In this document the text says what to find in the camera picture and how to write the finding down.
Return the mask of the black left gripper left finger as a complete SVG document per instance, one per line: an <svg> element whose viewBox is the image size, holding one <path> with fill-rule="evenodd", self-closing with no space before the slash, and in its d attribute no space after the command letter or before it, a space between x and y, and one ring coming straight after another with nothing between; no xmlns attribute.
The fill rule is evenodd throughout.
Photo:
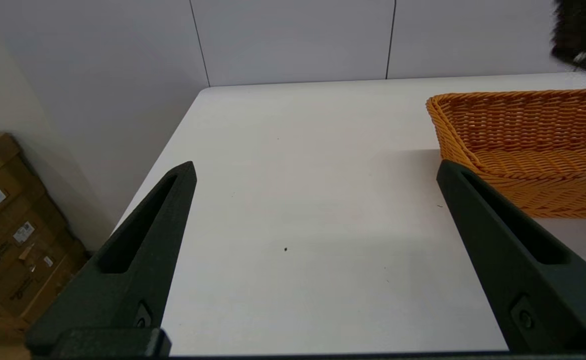
<svg viewBox="0 0 586 360"><path fill-rule="evenodd" d="M169 170L30 327L32 352L168 352L162 329L197 175Z"/></svg>

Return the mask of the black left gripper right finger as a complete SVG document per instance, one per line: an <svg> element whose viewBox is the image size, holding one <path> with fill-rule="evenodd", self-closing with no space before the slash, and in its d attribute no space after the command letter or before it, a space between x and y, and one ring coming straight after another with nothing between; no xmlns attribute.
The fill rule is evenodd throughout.
<svg viewBox="0 0 586 360"><path fill-rule="evenodd" d="M436 180L509 350L586 354L586 261L469 168Z"/></svg>

